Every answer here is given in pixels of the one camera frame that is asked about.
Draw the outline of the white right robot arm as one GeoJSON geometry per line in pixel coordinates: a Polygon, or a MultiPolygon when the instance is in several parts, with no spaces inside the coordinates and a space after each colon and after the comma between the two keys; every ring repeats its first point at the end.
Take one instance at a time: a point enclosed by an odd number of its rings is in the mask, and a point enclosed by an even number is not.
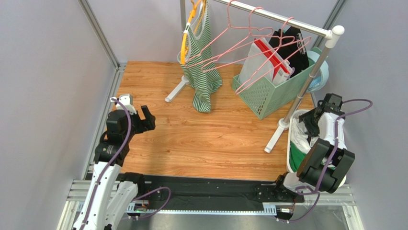
{"type": "Polygon", "coordinates": [[[328,93],[318,106],[291,119],[289,171],[277,178],[276,199],[300,193],[334,193],[346,178],[355,154],[344,143],[342,97],[328,93]]]}

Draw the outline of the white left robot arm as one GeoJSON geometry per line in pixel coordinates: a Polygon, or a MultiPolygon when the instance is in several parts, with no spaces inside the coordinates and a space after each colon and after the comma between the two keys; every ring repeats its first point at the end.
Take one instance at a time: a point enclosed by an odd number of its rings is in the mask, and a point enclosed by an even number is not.
{"type": "Polygon", "coordinates": [[[141,106],[145,116],[141,119],[134,109],[111,111],[106,120],[106,131],[95,149],[95,165],[91,185],[83,208],[73,224],[74,230],[116,230],[127,207],[145,188],[145,179],[139,173],[125,173],[112,190],[130,148],[129,142],[135,134],[154,130],[155,116],[146,105],[141,106]]]}

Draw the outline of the white tank top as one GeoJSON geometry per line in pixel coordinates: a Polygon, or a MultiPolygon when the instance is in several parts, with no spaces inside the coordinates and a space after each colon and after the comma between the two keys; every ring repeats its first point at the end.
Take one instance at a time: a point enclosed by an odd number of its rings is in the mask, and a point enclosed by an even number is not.
{"type": "Polygon", "coordinates": [[[305,147],[306,145],[309,145],[310,147],[313,147],[313,145],[316,143],[318,140],[317,137],[310,137],[306,133],[307,129],[304,125],[304,123],[300,123],[298,119],[294,119],[292,122],[292,127],[290,128],[290,142],[293,142],[296,144],[299,148],[305,147]]]}

